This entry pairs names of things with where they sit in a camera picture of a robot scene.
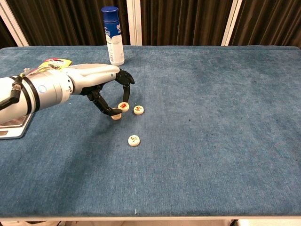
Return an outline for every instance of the yellow tag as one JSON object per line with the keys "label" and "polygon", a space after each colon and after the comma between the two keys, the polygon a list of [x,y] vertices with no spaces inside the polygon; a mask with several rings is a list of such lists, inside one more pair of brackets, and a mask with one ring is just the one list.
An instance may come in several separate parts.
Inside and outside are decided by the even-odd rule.
{"label": "yellow tag", "polygon": [[61,70],[62,68],[70,66],[71,64],[71,60],[50,58],[45,60],[39,67],[52,67],[53,69]]}

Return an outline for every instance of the robotic arm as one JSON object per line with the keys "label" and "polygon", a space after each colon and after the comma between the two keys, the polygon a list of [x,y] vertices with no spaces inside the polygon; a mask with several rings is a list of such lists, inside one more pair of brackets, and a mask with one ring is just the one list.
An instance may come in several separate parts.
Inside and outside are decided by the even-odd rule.
{"label": "robotic arm", "polygon": [[133,77],[114,65],[82,64],[61,71],[37,68],[22,76],[0,79],[0,124],[67,101],[71,94],[87,96],[106,115],[116,115],[100,95],[104,84],[116,80],[123,85],[123,101],[130,96]]}

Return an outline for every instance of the curtain fold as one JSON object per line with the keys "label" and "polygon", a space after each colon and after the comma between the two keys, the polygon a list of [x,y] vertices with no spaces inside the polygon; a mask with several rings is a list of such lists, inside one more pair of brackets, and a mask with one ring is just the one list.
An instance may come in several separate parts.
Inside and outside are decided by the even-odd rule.
{"label": "curtain fold", "polygon": [[7,0],[29,45],[106,45],[101,8],[119,8],[124,45],[130,44],[125,0]]}
{"label": "curtain fold", "polygon": [[141,0],[143,45],[221,45],[232,0]]}
{"label": "curtain fold", "polygon": [[243,0],[229,45],[301,48],[301,0]]}
{"label": "curtain fold", "polygon": [[0,17],[0,48],[17,46],[4,21]]}

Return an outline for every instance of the silver robotic forearm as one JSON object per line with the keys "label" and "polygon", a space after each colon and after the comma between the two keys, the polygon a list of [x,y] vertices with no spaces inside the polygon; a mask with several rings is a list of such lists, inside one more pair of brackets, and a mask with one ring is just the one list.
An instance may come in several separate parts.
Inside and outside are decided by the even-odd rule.
{"label": "silver robotic forearm", "polygon": [[[9,99],[12,84],[17,76],[1,78],[0,124],[63,103],[71,94],[87,95],[90,99],[92,91],[101,90],[100,85],[112,80],[120,83],[119,80],[123,79],[120,71],[121,69],[114,65],[83,64],[70,66],[61,71],[46,70],[29,74],[22,78],[19,101],[5,108],[1,108],[1,104],[3,106],[3,101]],[[98,106],[96,104],[98,97],[91,100]]]}

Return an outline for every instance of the black curtain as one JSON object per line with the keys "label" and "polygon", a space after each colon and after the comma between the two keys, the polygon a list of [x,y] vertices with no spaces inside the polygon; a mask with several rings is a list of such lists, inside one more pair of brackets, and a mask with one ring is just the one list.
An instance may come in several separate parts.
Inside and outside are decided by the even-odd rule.
{"label": "black curtain", "polygon": [[301,48],[301,0],[243,0],[229,45]]}
{"label": "black curtain", "polygon": [[7,0],[29,45],[106,45],[101,8],[119,8],[130,44],[126,0]]}
{"label": "black curtain", "polygon": [[0,17],[0,48],[17,46],[4,21]]}
{"label": "black curtain", "polygon": [[141,0],[143,45],[221,45],[232,0]]}

